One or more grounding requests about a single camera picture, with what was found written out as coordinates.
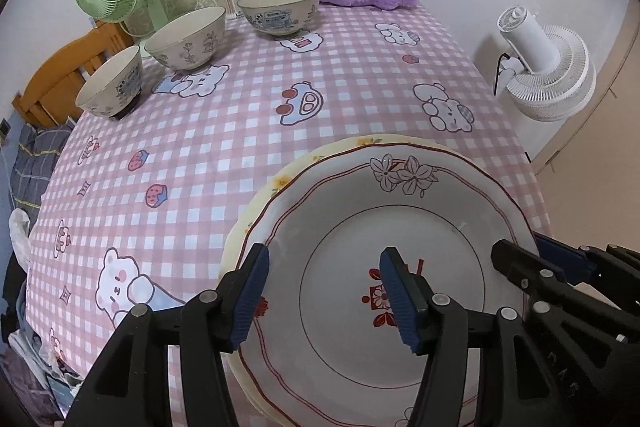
white plastic bag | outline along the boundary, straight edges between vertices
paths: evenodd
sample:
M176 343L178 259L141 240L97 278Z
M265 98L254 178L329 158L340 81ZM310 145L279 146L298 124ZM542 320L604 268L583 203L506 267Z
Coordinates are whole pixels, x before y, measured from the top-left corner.
M31 241L29 241L29 236L27 235L29 233L29 224L29 216L20 208L15 208L11 216L9 216L11 244L14 247L18 264L25 273L29 272L31 263Z

ceramic bowl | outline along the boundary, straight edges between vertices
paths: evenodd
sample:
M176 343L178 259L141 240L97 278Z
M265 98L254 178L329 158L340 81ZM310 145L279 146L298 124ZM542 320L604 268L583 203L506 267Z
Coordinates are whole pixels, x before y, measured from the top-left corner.
M291 35L318 11L320 0L239 0L246 19L259 32Z
M186 13L146 40L145 49L172 70L194 70L216 53L225 35L225 9L211 6Z
M426 357L398 334L380 253L398 248L409 271L467 309L522 315L522 291L492 265L500 239L538 251L504 188L434 142L352 137L300 156L258 191L226 238L220 277L254 243L270 255L254 323L230 367L258 410L284 426L405 426ZM471 349L461 424L473 421L478 375Z
M140 47L130 46L95 70L76 96L76 105L95 116L108 118L126 108L141 87Z

tablecloth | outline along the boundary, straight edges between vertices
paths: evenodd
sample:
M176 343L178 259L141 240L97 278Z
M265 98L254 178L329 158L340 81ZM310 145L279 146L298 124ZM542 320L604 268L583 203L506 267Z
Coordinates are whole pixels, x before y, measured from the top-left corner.
M134 301L153 308L215 287L226 234L284 164L348 136L436 140L492 174L549 232L529 161L488 84L426 10L321 6L275 39L227 23L191 74L144 61L138 108L85 113L42 197L27 317L85 374ZM174 425L183 425L177 348ZM241 425L266 425L228 375Z

blue wall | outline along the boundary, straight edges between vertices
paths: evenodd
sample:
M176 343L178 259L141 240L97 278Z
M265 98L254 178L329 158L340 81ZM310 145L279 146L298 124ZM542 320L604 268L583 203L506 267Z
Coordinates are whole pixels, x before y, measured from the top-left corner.
M14 168L15 157L18 153L18 140L20 139L20 131L22 131L24 121L14 111L9 118L9 125L11 130L0 150L2 153L2 157L0 157L0 287L4 283L6 266L14 251L9 237L9 215L14 209L9 195L9 176ZM5 309L6 302L0 297L0 313L4 313ZM5 346L0 341L0 353L4 351Z

white fan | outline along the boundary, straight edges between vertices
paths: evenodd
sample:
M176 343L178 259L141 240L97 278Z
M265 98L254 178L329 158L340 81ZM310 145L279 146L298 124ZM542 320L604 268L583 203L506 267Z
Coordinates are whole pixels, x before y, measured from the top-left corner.
M506 10L498 29L518 58L503 55L497 91L506 89L522 113L538 121L564 120L589 103L596 74L580 35L562 26L541 28L523 6Z

